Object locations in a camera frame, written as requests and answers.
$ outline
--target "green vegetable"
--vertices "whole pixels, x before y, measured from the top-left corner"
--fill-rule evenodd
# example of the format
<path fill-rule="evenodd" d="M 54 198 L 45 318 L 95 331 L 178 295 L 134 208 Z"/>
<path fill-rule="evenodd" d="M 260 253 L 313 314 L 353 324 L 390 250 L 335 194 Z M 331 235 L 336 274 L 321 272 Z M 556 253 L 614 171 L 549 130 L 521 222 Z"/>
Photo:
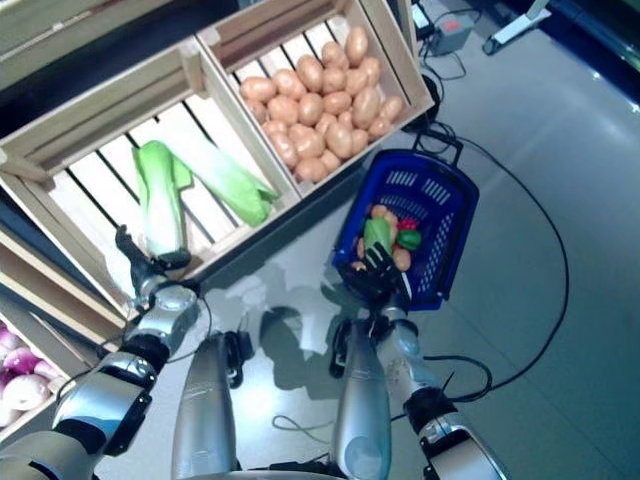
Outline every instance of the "green vegetable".
<path fill-rule="evenodd" d="M 175 158 L 189 167 L 242 221 L 255 227 L 266 220 L 278 193 L 204 136 L 184 138 L 167 129 L 163 137 Z"/>
<path fill-rule="evenodd" d="M 422 234 L 417 230 L 400 230 L 396 243 L 407 250 L 415 250 L 422 243 Z"/>
<path fill-rule="evenodd" d="M 133 159 L 149 253 L 159 256 L 180 250 L 185 244 L 180 189 L 191 186 L 191 172 L 156 140 L 134 148 Z"/>
<path fill-rule="evenodd" d="M 364 224 L 364 248 L 365 251 L 373 248 L 379 242 L 382 248 L 391 255 L 391 227 L 384 217 L 374 217 Z"/>

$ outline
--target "green pepper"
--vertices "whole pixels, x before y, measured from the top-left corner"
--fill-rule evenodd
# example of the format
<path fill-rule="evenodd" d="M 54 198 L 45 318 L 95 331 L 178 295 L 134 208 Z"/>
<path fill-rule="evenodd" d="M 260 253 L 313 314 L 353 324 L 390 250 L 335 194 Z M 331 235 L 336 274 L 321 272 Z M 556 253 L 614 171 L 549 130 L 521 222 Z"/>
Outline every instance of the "green pepper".
<path fill-rule="evenodd" d="M 373 248 L 376 242 L 391 255 L 391 227 L 384 217 L 374 217 L 364 224 L 364 248 L 365 251 Z"/>
<path fill-rule="evenodd" d="M 407 250 L 415 250 L 422 242 L 422 234 L 417 230 L 400 230 L 396 243 Z"/>

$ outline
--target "red pepper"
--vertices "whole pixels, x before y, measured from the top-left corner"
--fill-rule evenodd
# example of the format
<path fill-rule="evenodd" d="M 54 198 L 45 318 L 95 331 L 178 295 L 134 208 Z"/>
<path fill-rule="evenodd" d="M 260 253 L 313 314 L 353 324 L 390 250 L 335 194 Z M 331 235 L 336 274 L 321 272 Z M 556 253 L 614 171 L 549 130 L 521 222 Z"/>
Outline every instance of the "red pepper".
<path fill-rule="evenodd" d="M 400 230 L 417 230 L 418 222 L 413 218 L 403 218 L 398 220 L 398 231 Z"/>

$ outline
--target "wooden crate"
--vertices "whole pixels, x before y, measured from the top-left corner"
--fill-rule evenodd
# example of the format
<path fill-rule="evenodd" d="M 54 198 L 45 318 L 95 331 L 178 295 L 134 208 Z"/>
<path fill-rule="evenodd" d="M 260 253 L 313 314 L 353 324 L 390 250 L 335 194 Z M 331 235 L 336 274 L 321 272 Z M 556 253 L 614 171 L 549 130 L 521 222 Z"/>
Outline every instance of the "wooden crate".
<path fill-rule="evenodd" d="M 0 296 L 0 320 L 12 327 L 32 352 L 52 365 L 63 381 L 91 367 L 90 361 L 71 342 L 38 315 L 4 295 Z M 0 446 L 8 445 L 18 436 L 26 434 L 30 424 L 41 428 L 43 422 L 51 421 L 54 410 L 55 394 L 52 394 L 42 405 L 23 413 L 11 425 L 0 429 Z"/>
<path fill-rule="evenodd" d="M 195 180 L 182 193 L 193 255 L 183 277 L 209 267 L 300 201 L 240 108 L 227 79 L 192 37 L 0 140 L 0 185 L 126 316 L 129 265 L 114 235 L 126 224 L 144 249 L 131 147 L 161 140 L 158 123 L 204 133 L 281 194 L 270 218 L 250 228 Z"/>
<path fill-rule="evenodd" d="M 0 90 L 170 1 L 1 1 Z"/>
<path fill-rule="evenodd" d="M 215 65 L 226 75 L 243 113 L 269 144 L 241 100 L 240 82 L 250 76 L 270 77 L 281 68 L 294 69 L 304 54 L 320 59 L 325 43 L 335 40 L 344 46 L 350 28 L 356 25 L 368 34 L 368 55 L 381 62 L 380 93 L 383 97 L 398 95 L 405 101 L 405 108 L 394 124 L 393 131 L 398 130 L 434 102 L 385 0 L 264 0 L 202 30 L 197 36 L 208 47 Z M 298 185 L 299 192 L 306 196 L 330 182 L 366 157 L 388 135 L 371 143 L 322 182 Z"/>

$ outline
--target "potato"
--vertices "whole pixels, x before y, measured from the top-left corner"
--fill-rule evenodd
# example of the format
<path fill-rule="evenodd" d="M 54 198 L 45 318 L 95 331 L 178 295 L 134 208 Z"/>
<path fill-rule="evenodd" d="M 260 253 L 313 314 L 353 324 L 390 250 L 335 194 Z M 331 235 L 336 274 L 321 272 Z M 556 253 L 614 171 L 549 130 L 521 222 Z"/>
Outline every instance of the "potato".
<path fill-rule="evenodd" d="M 393 263 L 401 272 L 406 272 L 411 268 L 411 255 L 404 248 L 398 248 L 393 252 Z"/>
<path fill-rule="evenodd" d="M 320 120 L 318 120 L 318 123 L 316 123 L 316 132 L 324 136 L 324 134 L 327 133 L 327 128 L 329 128 L 329 125 L 331 125 L 332 123 L 336 123 L 337 121 L 338 119 L 335 115 L 324 112 L 320 117 Z"/>
<path fill-rule="evenodd" d="M 299 158 L 317 158 L 324 152 L 324 138 L 318 132 L 312 131 L 303 135 L 295 143 Z"/>
<path fill-rule="evenodd" d="M 369 133 L 369 141 L 375 142 L 380 137 L 384 137 L 391 131 L 391 123 L 384 117 L 376 117 L 367 133 Z"/>
<path fill-rule="evenodd" d="M 328 94 L 340 92 L 347 85 L 347 76 L 339 68 L 329 67 L 325 69 L 322 77 L 322 93 Z"/>
<path fill-rule="evenodd" d="M 269 139 L 284 164 L 291 169 L 295 168 L 298 164 L 299 158 L 296 147 L 291 139 L 281 132 L 274 133 L 269 136 Z"/>
<path fill-rule="evenodd" d="M 331 115 L 340 115 L 349 110 L 351 106 L 351 96 L 347 92 L 333 92 L 322 99 L 324 111 Z"/>
<path fill-rule="evenodd" d="M 342 163 L 331 150 L 325 150 L 322 155 L 318 157 L 318 160 L 324 163 L 324 166 L 329 173 L 334 172 L 335 170 L 340 168 L 340 165 Z"/>
<path fill-rule="evenodd" d="M 293 70 L 287 68 L 278 70 L 272 80 L 280 95 L 285 95 L 295 101 L 300 100 L 302 95 L 307 93 L 307 87 Z"/>
<path fill-rule="evenodd" d="M 268 120 L 262 124 L 262 130 L 267 136 L 271 136 L 276 132 L 287 133 L 287 124 L 282 120 Z"/>
<path fill-rule="evenodd" d="M 375 87 L 380 81 L 380 60 L 365 57 L 360 64 L 360 69 L 367 74 L 367 85 Z"/>
<path fill-rule="evenodd" d="M 379 115 L 393 123 L 395 119 L 398 118 L 398 115 L 400 115 L 403 107 L 404 102 L 402 99 L 397 95 L 393 95 L 382 102 Z"/>
<path fill-rule="evenodd" d="M 293 143 L 301 140 L 302 137 L 305 137 L 311 133 L 315 133 L 315 130 L 311 127 L 307 127 L 306 125 L 302 125 L 301 123 L 296 123 L 295 125 L 291 125 L 289 128 L 289 138 Z"/>
<path fill-rule="evenodd" d="M 367 148 L 369 144 L 369 133 L 359 128 L 354 129 L 351 132 L 351 154 L 357 155 L 362 150 Z"/>
<path fill-rule="evenodd" d="M 298 104 L 298 120 L 307 127 L 313 127 L 320 117 L 324 105 L 322 97 L 317 93 L 305 93 Z"/>
<path fill-rule="evenodd" d="M 374 205 L 371 209 L 371 218 L 384 217 L 385 213 L 387 213 L 387 207 L 381 204 Z"/>
<path fill-rule="evenodd" d="M 360 90 L 366 87 L 369 81 L 367 72 L 361 68 L 347 70 L 346 77 L 344 91 L 352 97 L 360 93 Z"/>
<path fill-rule="evenodd" d="M 318 183 L 327 176 L 327 169 L 317 158 L 305 158 L 296 165 L 296 178 Z"/>
<path fill-rule="evenodd" d="M 352 67 L 360 66 L 360 62 L 367 54 L 369 48 L 369 39 L 364 28 L 357 26 L 353 27 L 347 35 L 347 42 L 344 46 L 344 51 L 349 59 L 349 65 Z"/>
<path fill-rule="evenodd" d="M 309 91 L 318 93 L 322 90 L 324 69 L 316 57 L 302 55 L 296 64 L 296 71 L 298 72 L 298 77 L 300 77 L 300 80 Z"/>
<path fill-rule="evenodd" d="M 353 119 L 351 117 L 352 113 L 347 110 L 346 112 L 342 112 L 340 115 L 338 115 L 338 122 L 343 124 L 349 130 L 353 130 Z"/>
<path fill-rule="evenodd" d="M 360 260 L 364 258 L 364 238 L 360 237 L 356 243 L 356 255 Z"/>
<path fill-rule="evenodd" d="M 349 68 L 349 59 L 344 50 L 336 42 L 327 42 L 322 47 L 322 63 L 326 68 L 339 68 L 346 70 Z"/>
<path fill-rule="evenodd" d="M 338 158 L 344 160 L 351 156 L 351 132 L 341 123 L 336 122 L 329 125 L 324 139 L 327 142 L 329 150 L 335 153 Z"/>
<path fill-rule="evenodd" d="M 398 217 L 396 217 L 395 213 L 393 213 L 391 210 L 387 210 L 387 212 L 384 214 L 384 219 L 387 221 L 390 227 L 398 224 Z"/>
<path fill-rule="evenodd" d="M 373 87 L 363 88 L 353 100 L 353 125 L 368 129 L 380 109 L 380 94 Z"/>
<path fill-rule="evenodd" d="M 391 245 L 396 243 L 396 238 L 398 237 L 398 224 L 389 226 L 389 238 L 391 239 Z"/>
<path fill-rule="evenodd" d="M 240 93 L 245 100 L 266 103 L 276 96 L 276 85 L 268 78 L 248 77 L 242 81 Z"/>
<path fill-rule="evenodd" d="M 246 103 L 258 123 L 262 124 L 267 120 L 267 107 L 264 106 L 264 103 L 251 98 L 247 99 Z"/>
<path fill-rule="evenodd" d="M 273 97 L 269 100 L 267 108 L 272 120 L 282 120 L 289 127 L 298 123 L 298 102 L 289 97 L 284 95 Z"/>

